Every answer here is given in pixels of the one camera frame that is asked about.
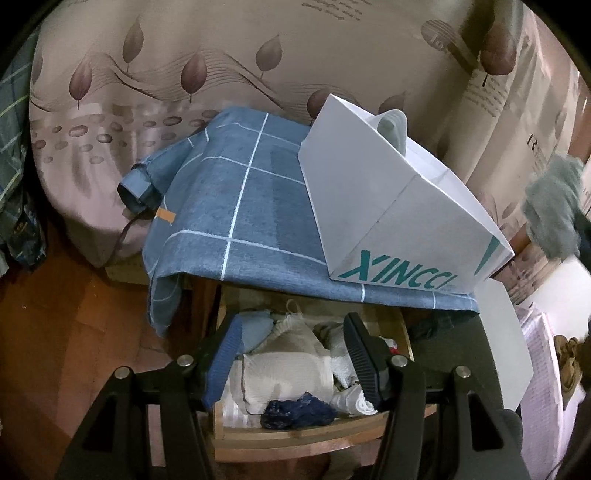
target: wooden drawer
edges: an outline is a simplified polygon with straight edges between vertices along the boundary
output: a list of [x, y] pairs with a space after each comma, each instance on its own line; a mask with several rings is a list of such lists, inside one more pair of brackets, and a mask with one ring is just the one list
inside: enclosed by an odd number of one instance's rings
[[[226, 315], [245, 309], [271, 309], [285, 312], [288, 300], [302, 305], [302, 311], [310, 309], [315, 315], [339, 315], [358, 312], [368, 325], [372, 335], [393, 338], [398, 350], [413, 358], [402, 314], [398, 308], [308, 299], [294, 295], [248, 290], [222, 285], [217, 325]], [[427, 406], [425, 416], [435, 412], [435, 406]], [[210, 416], [209, 441], [218, 462], [262, 462], [318, 455], [368, 442], [382, 436], [387, 413], [373, 416], [337, 419], [324, 427], [302, 430], [266, 430], [263, 428], [237, 428], [224, 426], [223, 404], [219, 401]]]

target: blue checkered fabric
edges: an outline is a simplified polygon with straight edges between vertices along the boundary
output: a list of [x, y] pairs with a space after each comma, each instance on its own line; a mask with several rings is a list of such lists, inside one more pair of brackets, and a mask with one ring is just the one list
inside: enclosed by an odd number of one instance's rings
[[46, 244], [31, 196], [22, 186], [30, 149], [29, 82], [38, 31], [33, 32], [0, 79], [0, 277], [6, 272], [3, 251], [34, 268], [46, 256]]
[[162, 207], [143, 257], [159, 334], [178, 306], [180, 274], [330, 300], [477, 311], [465, 294], [329, 278], [297, 154], [309, 127], [231, 108], [207, 128], [135, 165], [119, 194], [135, 213]]

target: orange tag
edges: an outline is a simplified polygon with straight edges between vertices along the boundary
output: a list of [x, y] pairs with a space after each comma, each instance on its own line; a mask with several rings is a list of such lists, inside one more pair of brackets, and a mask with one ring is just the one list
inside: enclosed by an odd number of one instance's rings
[[156, 210], [156, 216], [158, 218], [161, 218], [162, 220], [166, 220], [168, 223], [172, 225], [172, 223], [174, 222], [174, 218], [177, 216], [177, 214], [169, 212], [168, 210], [160, 207], [158, 210]]

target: gray fluffy object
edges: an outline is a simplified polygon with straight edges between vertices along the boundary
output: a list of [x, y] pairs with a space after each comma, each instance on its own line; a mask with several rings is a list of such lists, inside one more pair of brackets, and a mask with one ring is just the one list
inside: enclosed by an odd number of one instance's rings
[[578, 158], [553, 154], [546, 172], [525, 189], [522, 210], [527, 234], [549, 260], [579, 256], [574, 216], [579, 210], [582, 172]]

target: blue cloth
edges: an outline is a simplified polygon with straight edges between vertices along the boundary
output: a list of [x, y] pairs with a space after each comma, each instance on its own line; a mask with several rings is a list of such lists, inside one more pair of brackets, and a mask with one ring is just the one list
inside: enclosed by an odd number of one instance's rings
[[273, 319], [269, 310], [240, 312], [236, 317], [242, 321], [242, 342], [238, 355], [252, 352], [273, 330]]
[[309, 392], [297, 400], [271, 400], [261, 415], [261, 426], [270, 430], [296, 430], [330, 425], [336, 410]]
[[329, 278], [297, 154], [310, 127], [230, 108], [188, 139], [150, 155], [121, 181], [133, 212], [161, 206], [146, 238], [149, 318], [164, 334], [180, 273], [329, 300], [478, 311], [466, 294]]
[[0, 277], [7, 270], [2, 250], [28, 268], [46, 257], [33, 199], [22, 185], [31, 148], [28, 99], [37, 36], [35, 31], [25, 40], [0, 79]]

